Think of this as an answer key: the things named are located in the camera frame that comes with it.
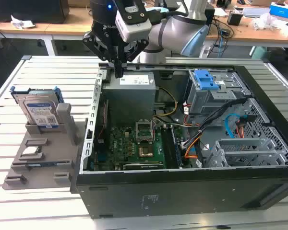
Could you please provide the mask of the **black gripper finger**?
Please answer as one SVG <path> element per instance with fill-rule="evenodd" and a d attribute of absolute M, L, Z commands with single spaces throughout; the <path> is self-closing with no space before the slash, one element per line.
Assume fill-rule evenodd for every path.
<path fill-rule="evenodd" d="M 122 42 L 120 44 L 120 78 L 124 74 L 127 62 L 132 62 L 147 46 L 147 39 L 141 39 L 130 43 Z"/>
<path fill-rule="evenodd" d="M 93 31 L 86 32 L 83 36 L 83 44 L 102 61 L 107 60 L 114 68 L 116 78 L 121 78 L 121 61 L 109 32 L 95 34 Z"/>

